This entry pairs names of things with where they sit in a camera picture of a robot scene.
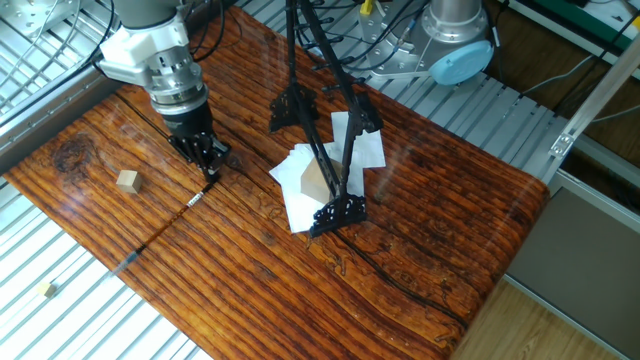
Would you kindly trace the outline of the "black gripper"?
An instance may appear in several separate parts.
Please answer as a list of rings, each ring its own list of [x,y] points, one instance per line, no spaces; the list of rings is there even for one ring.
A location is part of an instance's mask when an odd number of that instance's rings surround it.
[[[169,142],[188,163],[203,173],[206,181],[218,179],[219,168],[231,152],[229,144],[214,133],[213,117],[207,102],[176,114],[163,114],[170,131]]]

